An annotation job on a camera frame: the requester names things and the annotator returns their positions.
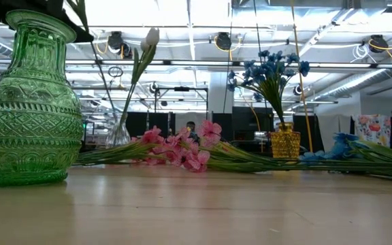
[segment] white column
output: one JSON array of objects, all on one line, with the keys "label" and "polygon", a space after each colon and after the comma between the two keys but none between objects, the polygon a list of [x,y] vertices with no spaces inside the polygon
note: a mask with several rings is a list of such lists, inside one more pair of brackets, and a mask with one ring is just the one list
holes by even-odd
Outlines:
[{"label": "white column", "polygon": [[208,111],[209,113],[232,113],[234,93],[227,90],[227,73],[211,73],[210,85],[208,87]]}]

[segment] ceiling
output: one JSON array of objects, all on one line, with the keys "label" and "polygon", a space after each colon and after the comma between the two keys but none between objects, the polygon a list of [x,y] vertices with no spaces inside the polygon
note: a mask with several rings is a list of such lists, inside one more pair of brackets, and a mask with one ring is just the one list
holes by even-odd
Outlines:
[{"label": "ceiling", "polygon": [[[111,31],[122,31],[123,39],[132,47],[139,48],[139,43],[146,36],[150,27],[159,27],[160,43],[155,60],[183,61],[228,61],[228,52],[219,50],[213,42],[218,32],[231,32],[234,51],[232,61],[246,61],[257,58],[259,49],[284,53],[295,52],[295,35],[290,1],[256,0],[257,17],[253,1],[243,0],[86,0],[86,13],[99,59],[119,61],[120,57],[106,50],[105,43]],[[382,35],[392,47],[392,1],[362,1],[365,9],[346,9],[338,2],[342,1],[297,1],[295,21],[297,23],[297,41],[301,51],[301,60],[311,63],[380,63],[389,60],[386,52],[367,53],[367,46],[358,48],[362,41],[368,42],[370,35]],[[67,8],[68,16],[77,25],[81,22]],[[0,43],[11,48],[14,31],[0,23]],[[67,60],[93,60],[94,52],[90,44],[69,44]],[[9,57],[0,53],[0,59]],[[131,81],[130,65],[118,65],[123,75],[114,78],[108,75],[113,65],[104,65],[105,79],[110,97],[116,108],[122,109]],[[6,69],[7,63],[0,63],[0,73]],[[227,73],[227,66],[174,66],[151,65],[147,73],[140,78],[134,99],[146,98],[145,101],[132,101],[130,110],[146,111],[153,109],[153,93],[150,86],[155,82],[159,87],[173,88],[187,86],[191,88],[208,88],[213,74]],[[328,86],[334,86],[351,74],[365,73],[349,69],[313,69],[303,79],[307,99],[319,94]],[[94,65],[68,65],[67,79],[75,92],[82,98],[83,111],[86,115],[108,112],[111,108],[103,90],[103,82],[99,70]],[[369,91],[388,86],[392,79],[364,88]],[[291,79],[284,93],[284,100],[298,100],[293,94],[294,86],[299,84],[299,76]],[[251,91],[236,91],[234,98],[237,104],[252,101]],[[392,90],[374,96],[391,97]],[[168,110],[205,110],[206,93],[168,91],[162,99],[169,100]],[[91,100],[99,102],[94,106]]]}]

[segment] yellow pole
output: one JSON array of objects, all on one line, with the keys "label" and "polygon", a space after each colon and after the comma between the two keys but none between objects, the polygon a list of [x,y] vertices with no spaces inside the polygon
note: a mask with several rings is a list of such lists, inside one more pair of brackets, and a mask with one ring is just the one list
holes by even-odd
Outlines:
[{"label": "yellow pole", "polygon": [[[299,56],[299,45],[297,44],[296,21],[295,21],[295,17],[294,17],[294,0],[291,0],[291,13],[293,15],[293,30],[294,30],[294,38],[295,38],[295,41],[296,41],[296,53]],[[305,102],[304,83],[303,83],[303,80],[302,80],[302,74],[300,72],[299,72],[299,78],[300,78],[300,89],[302,91],[302,94],[301,94],[300,97],[301,97],[302,102],[304,103],[305,118],[306,118],[306,128],[308,130],[308,140],[309,140],[309,143],[310,143],[310,152],[313,152],[312,151],[311,130],[310,130],[310,120],[308,119],[308,111],[306,109],[306,102]]]}]

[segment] yellow glass vase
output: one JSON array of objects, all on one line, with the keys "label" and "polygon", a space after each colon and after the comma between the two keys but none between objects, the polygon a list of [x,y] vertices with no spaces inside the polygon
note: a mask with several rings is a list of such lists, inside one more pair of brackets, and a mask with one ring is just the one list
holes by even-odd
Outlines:
[{"label": "yellow glass vase", "polygon": [[281,122],[276,125],[278,125],[279,131],[270,133],[273,157],[298,159],[300,150],[300,133],[293,132],[292,122],[284,122],[284,127],[282,127]]}]

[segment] table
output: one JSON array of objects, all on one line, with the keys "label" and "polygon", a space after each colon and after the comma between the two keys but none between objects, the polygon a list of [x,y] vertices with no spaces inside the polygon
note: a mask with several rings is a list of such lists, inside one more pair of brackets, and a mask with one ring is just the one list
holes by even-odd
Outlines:
[{"label": "table", "polygon": [[0,189],[0,244],[392,245],[392,181],[77,167],[64,183]]}]

